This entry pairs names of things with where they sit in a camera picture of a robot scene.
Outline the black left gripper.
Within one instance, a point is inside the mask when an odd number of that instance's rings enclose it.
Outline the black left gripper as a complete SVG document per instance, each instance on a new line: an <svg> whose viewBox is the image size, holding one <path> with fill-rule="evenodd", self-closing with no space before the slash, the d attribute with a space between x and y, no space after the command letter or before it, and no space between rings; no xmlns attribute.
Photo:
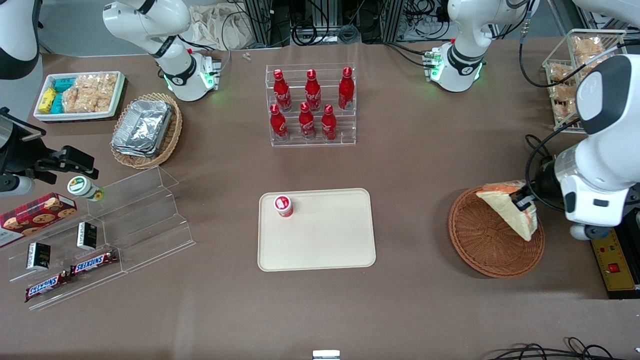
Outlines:
<svg viewBox="0 0 640 360"><path fill-rule="evenodd" d="M563 195L560 183L554 170L555 160L544 160L536 169L532 181L537 200L557 211L563 210ZM515 190L510 193L515 207L525 212L529 207L535 208L535 198L526 182L514 182Z"/></svg>

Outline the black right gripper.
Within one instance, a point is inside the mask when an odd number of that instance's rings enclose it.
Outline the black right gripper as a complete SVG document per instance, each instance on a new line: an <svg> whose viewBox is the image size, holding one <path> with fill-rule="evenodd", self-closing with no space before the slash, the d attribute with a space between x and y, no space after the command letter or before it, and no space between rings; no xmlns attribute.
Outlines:
<svg viewBox="0 0 640 360"><path fill-rule="evenodd" d="M76 173L92 180L99 178L94 167L95 158L73 146L63 146L59 159L45 159L48 148L42 140L46 131L10 114L7 107L0 110L1 149L0 170L2 174L17 174L34 169L35 180L45 183L57 182L54 173Z"/></svg>

